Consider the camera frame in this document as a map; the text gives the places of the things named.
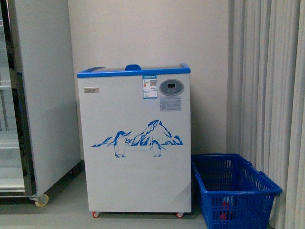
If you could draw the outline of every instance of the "mountain illustration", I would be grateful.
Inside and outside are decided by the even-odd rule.
[[[157,141],[158,144],[162,146],[183,145],[180,137],[177,135],[172,136],[172,134],[165,126],[163,126],[160,120],[150,122],[146,129],[140,134],[136,135],[134,138],[130,138],[130,134],[131,131],[124,135],[126,143],[128,143],[130,146],[150,146],[153,141]],[[91,147],[100,147],[102,145],[109,144],[110,139],[112,139],[112,136],[107,137],[102,143],[93,145]]]

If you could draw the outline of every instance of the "penguin decal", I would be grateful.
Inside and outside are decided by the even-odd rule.
[[[125,150],[126,145],[129,146],[129,143],[126,141],[125,137],[128,136],[131,132],[125,133],[124,131],[119,131],[114,138],[114,141],[110,142],[108,146],[113,145],[114,156],[115,157],[126,157]]]
[[[152,150],[153,153],[153,157],[161,157],[161,150],[165,149],[164,147],[162,147],[158,141],[156,140],[152,140],[152,142],[150,143],[150,145],[152,146],[150,148],[150,150]]]

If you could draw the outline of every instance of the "item in basket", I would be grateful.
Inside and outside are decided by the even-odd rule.
[[[220,214],[220,220],[227,220],[233,218],[233,212],[231,211],[229,214],[230,206],[231,208],[234,206],[234,198],[224,197],[221,206],[222,213]]]

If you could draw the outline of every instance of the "yellow caster wheel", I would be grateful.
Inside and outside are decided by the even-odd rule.
[[[49,197],[47,194],[42,194],[38,200],[35,201],[35,205],[39,208],[46,206],[49,201]]]

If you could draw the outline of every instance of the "blue freezer lid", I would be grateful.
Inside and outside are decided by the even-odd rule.
[[[94,67],[81,71],[77,74],[78,78],[91,77],[110,77],[110,76],[132,76],[132,75],[164,75],[164,74],[184,74],[190,73],[191,69],[185,63],[178,66],[163,68],[145,68],[142,69],[136,64],[127,65],[125,69],[111,69],[105,67]]]

